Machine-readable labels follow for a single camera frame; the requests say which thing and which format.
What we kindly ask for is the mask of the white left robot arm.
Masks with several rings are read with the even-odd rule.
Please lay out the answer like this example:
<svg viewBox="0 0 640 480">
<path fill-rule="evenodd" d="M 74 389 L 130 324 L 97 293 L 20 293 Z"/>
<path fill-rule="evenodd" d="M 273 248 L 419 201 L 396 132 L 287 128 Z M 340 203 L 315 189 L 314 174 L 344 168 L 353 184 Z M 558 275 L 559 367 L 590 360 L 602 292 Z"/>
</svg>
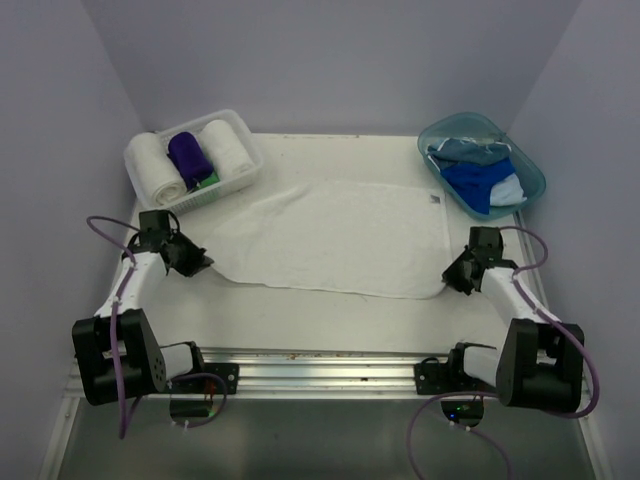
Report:
<svg viewBox="0 0 640 480">
<path fill-rule="evenodd" d="M 192 277 L 213 264 L 206 250 L 180 230 L 175 214 L 149 210 L 122 255 L 116 286 L 93 317 L 75 322 L 72 340 L 87 401 L 104 405 L 160 393 L 172 379 L 185 392 L 201 390 L 207 367 L 196 360 L 195 346 L 168 357 L 162 353 L 144 305 L 173 270 Z"/>
</svg>

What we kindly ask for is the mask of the purple towel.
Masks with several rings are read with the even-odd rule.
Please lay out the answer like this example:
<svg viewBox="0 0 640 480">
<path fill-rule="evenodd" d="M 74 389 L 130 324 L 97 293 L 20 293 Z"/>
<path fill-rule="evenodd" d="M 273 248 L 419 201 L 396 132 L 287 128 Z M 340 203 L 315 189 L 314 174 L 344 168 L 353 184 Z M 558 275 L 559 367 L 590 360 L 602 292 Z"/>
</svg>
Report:
<svg viewBox="0 0 640 480">
<path fill-rule="evenodd" d="M 199 181 L 214 171 L 196 137 L 189 132 L 181 132 L 170 139 L 168 156 L 188 190 L 195 189 Z"/>
</svg>

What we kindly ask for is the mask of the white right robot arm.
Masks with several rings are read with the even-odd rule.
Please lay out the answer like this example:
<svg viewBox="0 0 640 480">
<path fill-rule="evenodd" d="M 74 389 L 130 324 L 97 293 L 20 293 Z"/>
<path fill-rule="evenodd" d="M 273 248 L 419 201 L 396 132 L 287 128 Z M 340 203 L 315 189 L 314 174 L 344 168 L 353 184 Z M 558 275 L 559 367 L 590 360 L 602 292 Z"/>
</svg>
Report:
<svg viewBox="0 0 640 480">
<path fill-rule="evenodd" d="M 527 266 L 504 257 L 502 230 L 474 226 L 462 253 L 443 272 L 445 285 L 486 298 L 507 327 L 504 343 L 459 342 L 450 351 L 445 379 L 468 392 L 479 382 L 509 407 L 576 417 L 586 363 L 584 333 L 564 324 L 521 281 Z"/>
</svg>

